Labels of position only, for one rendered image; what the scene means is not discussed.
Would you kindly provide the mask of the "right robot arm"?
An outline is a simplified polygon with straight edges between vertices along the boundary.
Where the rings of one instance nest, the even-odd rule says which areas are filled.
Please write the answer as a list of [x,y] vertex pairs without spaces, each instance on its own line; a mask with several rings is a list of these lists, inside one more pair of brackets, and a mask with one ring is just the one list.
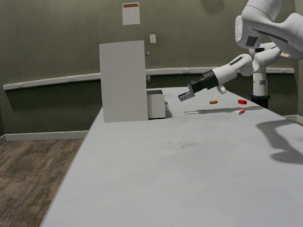
[[282,52],[273,42],[261,44],[257,49],[249,49],[249,54],[241,54],[230,63],[223,65],[228,81],[237,77],[238,70],[243,76],[253,75],[253,95],[267,95],[266,66],[278,58],[301,60],[303,57]]

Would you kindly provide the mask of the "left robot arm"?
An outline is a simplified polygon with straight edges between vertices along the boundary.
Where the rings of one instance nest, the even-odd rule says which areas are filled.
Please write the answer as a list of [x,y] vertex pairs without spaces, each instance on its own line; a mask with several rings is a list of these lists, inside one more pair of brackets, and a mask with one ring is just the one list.
[[283,23],[274,23],[281,0],[249,0],[235,20],[236,44],[257,49],[263,35],[284,53],[303,57],[303,16],[292,13]]

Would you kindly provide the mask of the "red eraser with white tip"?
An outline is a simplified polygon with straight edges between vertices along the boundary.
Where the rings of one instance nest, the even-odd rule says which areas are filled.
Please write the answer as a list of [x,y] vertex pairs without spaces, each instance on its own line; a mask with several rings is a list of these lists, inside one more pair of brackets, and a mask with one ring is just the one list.
[[240,115],[240,114],[242,114],[244,112],[245,112],[245,109],[239,109],[239,110],[235,111],[234,114],[235,115]]

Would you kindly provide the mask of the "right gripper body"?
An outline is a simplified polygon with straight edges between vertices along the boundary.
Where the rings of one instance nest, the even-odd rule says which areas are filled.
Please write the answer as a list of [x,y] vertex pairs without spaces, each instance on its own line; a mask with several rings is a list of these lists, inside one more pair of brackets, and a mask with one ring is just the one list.
[[227,74],[223,67],[210,69],[207,72],[201,74],[201,77],[189,81],[189,85],[192,86],[194,93],[201,91],[204,88],[208,90],[217,86],[218,91],[221,94],[226,93],[226,89],[223,83],[228,81]]

